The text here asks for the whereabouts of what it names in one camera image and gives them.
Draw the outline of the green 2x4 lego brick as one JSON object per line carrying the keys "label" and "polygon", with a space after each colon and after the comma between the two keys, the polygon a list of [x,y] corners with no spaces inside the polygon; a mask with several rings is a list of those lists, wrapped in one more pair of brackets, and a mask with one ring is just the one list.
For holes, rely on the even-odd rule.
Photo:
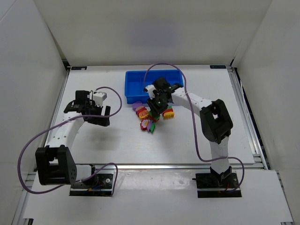
{"label": "green 2x4 lego brick", "polygon": [[158,122],[160,120],[160,114],[154,116],[153,113],[152,113],[152,111],[149,111],[148,118],[150,120],[152,120],[153,122]]}

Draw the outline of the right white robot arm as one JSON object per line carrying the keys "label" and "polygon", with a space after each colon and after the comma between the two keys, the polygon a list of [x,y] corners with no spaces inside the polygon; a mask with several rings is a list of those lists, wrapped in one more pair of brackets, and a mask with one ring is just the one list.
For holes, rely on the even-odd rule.
{"label": "right white robot arm", "polygon": [[144,91],[149,95],[147,104],[153,116],[162,114],[170,103],[190,110],[195,141],[197,141],[195,116],[200,118],[202,133],[210,143],[212,157],[201,161],[210,162],[211,175],[219,184],[223,182],[232,173],[228,159],[228,141],[233,128],[232,119],[223,100],[211,101],[201,98],[189,93],[186,87],[179,83],[171,85],[163,77],[144,87]]}

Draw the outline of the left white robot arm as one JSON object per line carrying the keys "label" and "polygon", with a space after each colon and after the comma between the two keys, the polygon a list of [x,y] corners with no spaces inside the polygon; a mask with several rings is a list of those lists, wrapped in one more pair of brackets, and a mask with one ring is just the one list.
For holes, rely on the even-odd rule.
{"label": "left white robot arm", "polygon": [[110,125],[110,106],[103,107],[105,92],[77,90],[75,100],[67,104],[63,125],[45,147],[35,153],[41,185],[70,185],[75,183],[77,168],[70,149],[80,127],[85,123],[107,127]]}

